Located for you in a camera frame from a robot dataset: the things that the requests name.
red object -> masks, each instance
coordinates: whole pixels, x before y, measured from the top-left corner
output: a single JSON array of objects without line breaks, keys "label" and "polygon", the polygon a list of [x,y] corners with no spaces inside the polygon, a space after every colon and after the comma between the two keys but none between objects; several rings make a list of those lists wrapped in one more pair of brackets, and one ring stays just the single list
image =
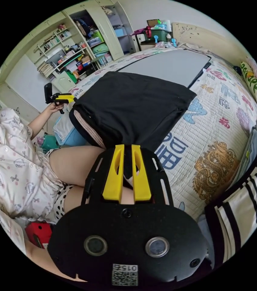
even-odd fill
[{"label": "red object", "polygon": [[152,37],[152,31],[151,31],[151,26],[147,26],[146,29],[145,29],[145,33],[147,35],[148,38],[151,38]]},{"label": "red object", "polygon": [[46,222],[32,222],[25,228],[28,239],[35,246],[46,249],[52,235],[52,229]]}]

striped fabric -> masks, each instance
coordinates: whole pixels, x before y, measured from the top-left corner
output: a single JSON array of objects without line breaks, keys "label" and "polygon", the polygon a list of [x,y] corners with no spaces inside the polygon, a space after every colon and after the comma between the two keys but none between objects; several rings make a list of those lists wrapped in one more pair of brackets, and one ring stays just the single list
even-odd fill
[{"label": "striped fabric", "polygon": [[229,260],[257,228],[257,156],[244,176],[205,208],[215,267]]}]

sticker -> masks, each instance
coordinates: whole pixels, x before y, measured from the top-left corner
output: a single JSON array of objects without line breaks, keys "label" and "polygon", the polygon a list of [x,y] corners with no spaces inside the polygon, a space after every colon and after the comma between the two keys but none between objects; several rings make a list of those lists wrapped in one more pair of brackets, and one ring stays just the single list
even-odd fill
[{"label": "sticker", "polygon": [[113,264],[113,286],[138,286],[138,266]]}]

printed bedspread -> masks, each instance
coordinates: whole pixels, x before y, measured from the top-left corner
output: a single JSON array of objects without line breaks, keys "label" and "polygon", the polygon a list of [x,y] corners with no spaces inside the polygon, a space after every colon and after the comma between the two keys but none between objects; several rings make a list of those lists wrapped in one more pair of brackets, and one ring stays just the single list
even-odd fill
[{"label": "printed bedspread", "polygon": [[[155,47],[124,57],[85,78],[70,93],[79,98],[107,71],[172,49],[176,48]],[[197,96],[155,152],[168,175],[175,207],[195,220],[232,178],[257,119],[257,104],[243,78],[228,62],[210,56],[211,66],[190,88]]]}]

wooden headboard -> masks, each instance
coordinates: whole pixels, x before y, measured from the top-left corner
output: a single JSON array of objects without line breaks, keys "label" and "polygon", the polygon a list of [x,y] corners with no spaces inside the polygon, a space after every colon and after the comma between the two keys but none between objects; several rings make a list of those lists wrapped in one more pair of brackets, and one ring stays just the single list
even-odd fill
[{"label": "wooden headboard", "polygon": [[231,39],[227,39],[210,30],[185,23],[172,23],[173,37],[177,42],[195,44],[215,53],[216,55],[240,65],[246,61],[248,52]]}]

